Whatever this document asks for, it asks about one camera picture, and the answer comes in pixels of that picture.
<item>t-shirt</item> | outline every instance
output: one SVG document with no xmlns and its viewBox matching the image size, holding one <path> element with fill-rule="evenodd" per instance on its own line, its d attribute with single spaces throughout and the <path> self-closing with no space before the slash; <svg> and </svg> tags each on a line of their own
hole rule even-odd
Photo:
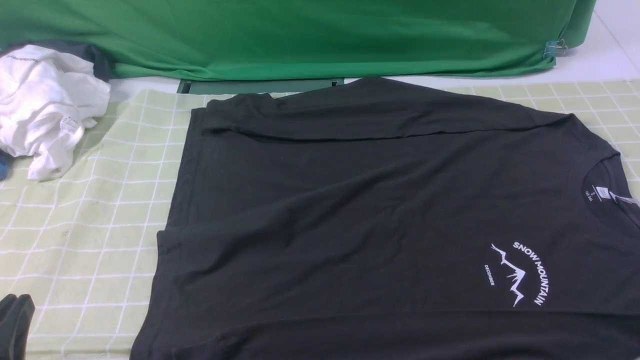
<svg viewBox="0 0 640 360">
<path fill-rule="evenodd" d="M 635 359 L 640 208 L 575 115 L 386 79 L 192 112 L 132 359 Z"/>
</svg>

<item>black cloth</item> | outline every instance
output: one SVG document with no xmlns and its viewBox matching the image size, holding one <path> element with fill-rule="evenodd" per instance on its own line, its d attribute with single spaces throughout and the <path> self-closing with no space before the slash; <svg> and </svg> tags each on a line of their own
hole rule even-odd
<svg viewBox="0 0 640 360">
<path fill-rule="evenodd" d="M 35 306 L 31 296 L 9 294 L 0 301 L 0 359 L 24 360 Z"/>
<path fill-rule="evenodd" d="M 576 116 L 386 79 L 192 112 L 132 359 L 635 359 L 640 209 Z"/>
<path fill-rule="evenodd" d="M 111 64 L 106 54 L 93 44 L 71 40 L 38 40 L 21 41 L 9 44 L 0 56 L 4 56 L 14 50 L 21 49 L 27 45 L 35 45 L 55 50 L 59 53 L 76 55 L 80 59 L 93 63 L 93 76 L 108 82 L 111 79 Z"/>
</svg>

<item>grid pattern mat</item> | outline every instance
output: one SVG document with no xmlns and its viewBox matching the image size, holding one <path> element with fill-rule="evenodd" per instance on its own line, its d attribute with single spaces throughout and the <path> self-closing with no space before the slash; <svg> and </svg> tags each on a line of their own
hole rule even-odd
<svg viewBox="0 0 640 360">
<path fill-rule="evenodd" d="M 640 195 L 640 81 L 448 88 L 573 112 L 623 154 Z M 78 145 L 75 165 L 47 183 L 29 159 L 0 182 L 0 294 L 28 293 L 36 313 L 28 359 L 120 359 L 147 313 L 190 109 L 230 96 L 144 90 L 112 103 Z"/>
</svg>

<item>clothing label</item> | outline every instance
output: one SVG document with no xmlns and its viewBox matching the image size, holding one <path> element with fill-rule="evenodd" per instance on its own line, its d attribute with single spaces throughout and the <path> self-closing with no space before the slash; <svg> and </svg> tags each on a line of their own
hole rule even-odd
<svg viewBox="0 0 640 360">
<path fill-rule="evenodd" d="M 80 123 L 68 115 L 65 115 L 60 121 L 60 129 L 69 134 L 75 134 L 79 127 Z"/>
<path fill-rule="evenodd" d="M 596 186 L 596 191 L 598 192 L 601 198 L 611 199 L 611 196 L 609 195 L 609 189 Z"/>
</svg>

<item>green cloth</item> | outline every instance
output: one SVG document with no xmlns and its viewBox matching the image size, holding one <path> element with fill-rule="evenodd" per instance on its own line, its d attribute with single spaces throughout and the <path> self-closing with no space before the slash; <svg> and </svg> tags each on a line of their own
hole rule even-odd
<svg viewBox="0 0 640 360">
<path fill-rule="evenodd" d="M 553 67 L 554 58 L 543 58 L 545 44 L 568 29 L 578 32 L 566 42 L 581 42 L 594 3 L 2 0 L 0 46 L 45 38 L 93 43 L 125 78 L 514 76 Z"/>
</svg>

